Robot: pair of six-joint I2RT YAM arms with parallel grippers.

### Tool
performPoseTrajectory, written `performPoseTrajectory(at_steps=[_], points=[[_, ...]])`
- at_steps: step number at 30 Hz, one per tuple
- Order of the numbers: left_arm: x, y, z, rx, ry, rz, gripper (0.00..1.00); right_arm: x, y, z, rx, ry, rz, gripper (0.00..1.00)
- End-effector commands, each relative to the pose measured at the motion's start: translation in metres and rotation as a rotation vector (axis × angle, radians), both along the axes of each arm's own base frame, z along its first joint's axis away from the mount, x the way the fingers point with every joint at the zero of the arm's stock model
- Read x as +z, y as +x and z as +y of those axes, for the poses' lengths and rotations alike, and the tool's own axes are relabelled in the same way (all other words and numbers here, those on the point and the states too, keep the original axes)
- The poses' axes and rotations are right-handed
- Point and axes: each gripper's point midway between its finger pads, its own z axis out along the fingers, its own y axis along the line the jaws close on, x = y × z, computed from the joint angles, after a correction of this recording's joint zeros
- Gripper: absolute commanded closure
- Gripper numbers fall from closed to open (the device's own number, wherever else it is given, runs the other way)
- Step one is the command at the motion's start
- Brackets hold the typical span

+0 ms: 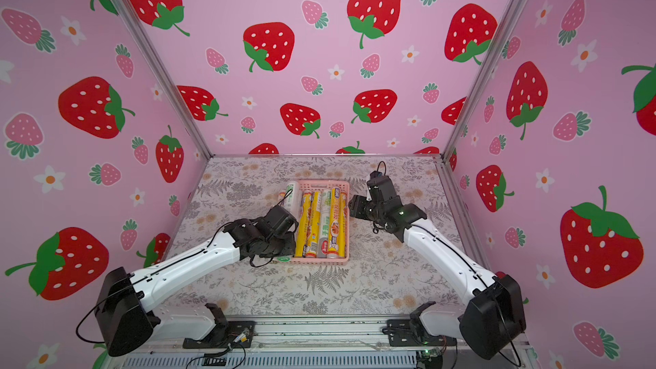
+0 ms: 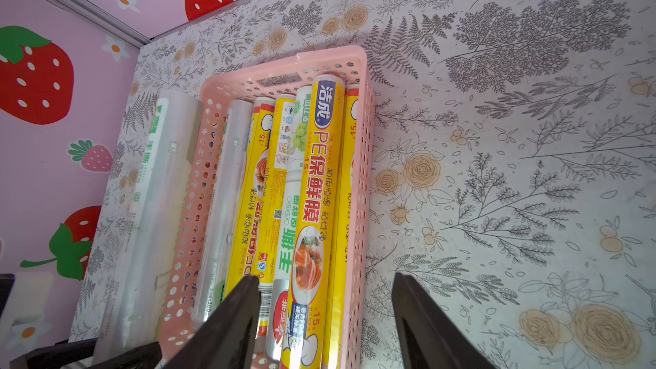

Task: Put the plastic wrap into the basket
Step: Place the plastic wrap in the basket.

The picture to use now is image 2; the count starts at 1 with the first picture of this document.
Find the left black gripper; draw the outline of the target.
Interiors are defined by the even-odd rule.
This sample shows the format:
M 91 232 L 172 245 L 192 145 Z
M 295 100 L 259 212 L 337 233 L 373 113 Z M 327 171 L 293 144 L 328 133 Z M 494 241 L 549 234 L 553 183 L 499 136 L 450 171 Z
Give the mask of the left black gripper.
M 10 368 L 63 368 L 93 355 L 97 338 L 74 343 L 58 343 L 38 348 L 10 362 Z M 158 342 L 129 350 L 122 355 L 91 365 L 91 368 L 156 368 L 162 359 Z

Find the white grape wrap roll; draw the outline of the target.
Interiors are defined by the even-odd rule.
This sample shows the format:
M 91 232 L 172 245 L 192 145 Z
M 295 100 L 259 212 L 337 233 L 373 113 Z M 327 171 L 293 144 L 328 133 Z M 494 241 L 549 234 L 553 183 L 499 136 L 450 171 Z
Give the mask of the white grape wrap roll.
M 269 313 L 268 334 L 266 335 L 266 352 L 275 361 L 281 359 L 285 336 L 287 295 L 290 287 L 293 249 L 296 239 L 297 213 L 311 107 L 311 93 L 312 87 L 310 85 L 298 89 L 295 114 L 290 130 L 289 164 L 278 234 L 273 297 Z

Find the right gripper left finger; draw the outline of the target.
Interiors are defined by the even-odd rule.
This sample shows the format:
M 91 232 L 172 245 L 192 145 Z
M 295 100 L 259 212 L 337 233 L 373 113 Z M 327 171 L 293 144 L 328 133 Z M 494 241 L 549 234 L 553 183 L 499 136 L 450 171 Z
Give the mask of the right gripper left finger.
M 249 368 L 261 307 L 259 281 L 241 279 L 194 337 L 167 362 L 167 368 Z

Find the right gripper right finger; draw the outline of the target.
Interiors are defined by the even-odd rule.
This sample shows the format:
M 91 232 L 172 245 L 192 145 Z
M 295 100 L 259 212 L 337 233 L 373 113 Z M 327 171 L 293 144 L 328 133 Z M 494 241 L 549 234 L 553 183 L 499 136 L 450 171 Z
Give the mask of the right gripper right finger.
M 396 273 L 391 300 L 403 367 L 493 369 L 411 275 Z

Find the yellow wrap roll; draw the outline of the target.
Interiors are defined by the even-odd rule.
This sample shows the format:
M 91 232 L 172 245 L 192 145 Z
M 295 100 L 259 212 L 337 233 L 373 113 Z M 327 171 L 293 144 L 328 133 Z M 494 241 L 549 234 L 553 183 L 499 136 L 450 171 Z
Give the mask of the yellow wrap roll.
M 251 275 L 256 258 L 258 224 L 265 187 L 268 146 L 275 100 L 259 97 L 251 121 L 241 198 L 233 236 L 225 292 L 230 293 L 244 276 Z
M 260 338 L 264 338 L 268 333 L 269 312 L 272 304 L 273 280 L 278 253 L 278 234 L 289 164 L 290 130 L 294 119 L 296 101 L 297 98 L 291 94 L 281 94 L 276 98 L 273 123 L 263 167 L 265 170 L 265 184 L 259 218 L 256 266 L 253 272 L 253 275 L 259 279 L 259 291 L 261 293 L 257 329 L 257 336 Z
M 314 79 L 280 367 L 319 368 L 338 206 L 345 83 Z
M 326 339 L 322 356 L 322 367 L 324 368 L 338 368 L 340 364 L 359 94 L 358 85 L 352 84 L 346 87 L 343 142 L 339 162 L 338 213 L 331 251 L 328 321 L 326 322 Z

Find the white green wrap roll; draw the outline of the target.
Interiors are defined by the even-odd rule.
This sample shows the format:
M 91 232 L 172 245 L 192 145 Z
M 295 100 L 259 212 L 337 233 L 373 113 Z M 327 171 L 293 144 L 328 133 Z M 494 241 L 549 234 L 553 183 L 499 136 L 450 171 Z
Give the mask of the white green wrap roll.
M 203 104 L 184 92 L 158 98 L 92 357 L 97 364 L 157 339 Z

